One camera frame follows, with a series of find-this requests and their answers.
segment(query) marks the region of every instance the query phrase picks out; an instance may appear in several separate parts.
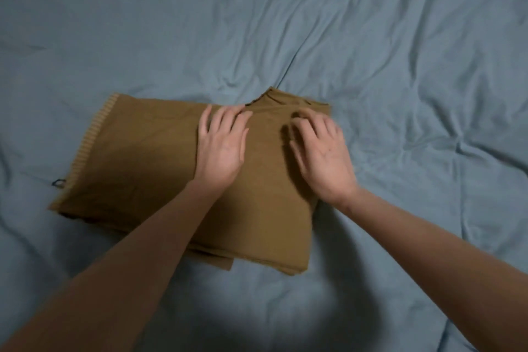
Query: forearm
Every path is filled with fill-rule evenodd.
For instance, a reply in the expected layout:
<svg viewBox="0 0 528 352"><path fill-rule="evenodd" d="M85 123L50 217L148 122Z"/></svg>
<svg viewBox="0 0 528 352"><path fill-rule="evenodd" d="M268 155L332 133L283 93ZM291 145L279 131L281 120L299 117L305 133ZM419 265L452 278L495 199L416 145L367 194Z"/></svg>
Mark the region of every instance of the forearm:
<svg viewBox="0 0 528 352"><path fill-rule="evenodd" d="M189 183L75 277L2 351L130 350L217 197Z"/></svg>
<svg viewBox="0 0 528 352"><path fill-rule="evenodd" d="M360 189L340 210L369 233L480 350L528 350L528 276Z"/></svg>

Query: hand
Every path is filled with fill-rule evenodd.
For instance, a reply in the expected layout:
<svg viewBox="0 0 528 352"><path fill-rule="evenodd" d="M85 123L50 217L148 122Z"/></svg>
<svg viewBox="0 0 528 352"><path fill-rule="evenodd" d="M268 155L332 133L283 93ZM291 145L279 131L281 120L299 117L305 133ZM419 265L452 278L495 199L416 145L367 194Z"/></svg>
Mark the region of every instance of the hand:
<svg viewBox="0 0 528 352"><path fill-rule="evenodd" d="M290 141L300 172L323 201L342 209L358 189L341 128L326 114L299 109L292 120L304 145Z"/></svg>
<svg viewBox="0 0 528 352"><path fill-rule="evenodd" d="M223 106L213 115L208 129L211 105L205 108L198 126L198 152L194 181L206 191L220 196L237 177L246 150L246 124L253 112L244 105Z"/></svg>

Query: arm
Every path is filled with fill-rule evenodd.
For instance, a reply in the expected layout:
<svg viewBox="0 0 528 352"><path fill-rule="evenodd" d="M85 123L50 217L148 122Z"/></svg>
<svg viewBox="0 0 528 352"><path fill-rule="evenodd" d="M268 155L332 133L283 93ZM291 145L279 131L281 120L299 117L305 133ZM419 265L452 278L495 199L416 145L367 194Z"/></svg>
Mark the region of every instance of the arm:
<svg viewBox="0 0 528 352"><path fill-rule="evenodd" d="M195 178L76 276L2 352L132 349L200 222L240 170L252 114L238 114L242 108L220 108L208 129L208 106L199 124Z"/></svg>
<svg viewBox="0 0 528 352"><path fill-rule="evenodd" d="M379 242L479 350L528 350L528 275L360 188L328 116L302 109L293 124L304 145L291 147L322 200Z"/></svg>

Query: blue bedsheet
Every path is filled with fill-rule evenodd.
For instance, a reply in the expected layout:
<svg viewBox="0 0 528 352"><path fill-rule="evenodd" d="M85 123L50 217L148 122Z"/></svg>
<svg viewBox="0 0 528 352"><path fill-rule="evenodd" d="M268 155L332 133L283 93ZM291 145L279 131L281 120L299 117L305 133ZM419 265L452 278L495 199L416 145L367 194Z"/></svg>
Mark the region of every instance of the blue bedsheet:
<svg viewBox="0 0 528 352"><path fill-rule="evenodd" d="M46 210L112 92L333 105L362 186L528 272L528 0L0 0L0 342L116 242ZM309 270L184 260L138 350L455 352L322 205Z"/></svg>

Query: left hand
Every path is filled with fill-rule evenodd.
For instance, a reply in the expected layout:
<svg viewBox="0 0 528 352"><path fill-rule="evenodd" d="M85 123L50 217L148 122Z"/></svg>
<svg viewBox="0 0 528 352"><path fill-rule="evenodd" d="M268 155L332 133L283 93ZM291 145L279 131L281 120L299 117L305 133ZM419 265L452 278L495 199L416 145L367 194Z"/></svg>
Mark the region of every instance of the left hand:
<svg viewBox="0 0 528 352"><path fill-rule="evenodd" d="M194 181L206 191L220 195L234 182L242 167L249 131L246 124L253 115L241 113L244 107L222 106L213 115L209 129L211 105L200 117Z"/></svg>

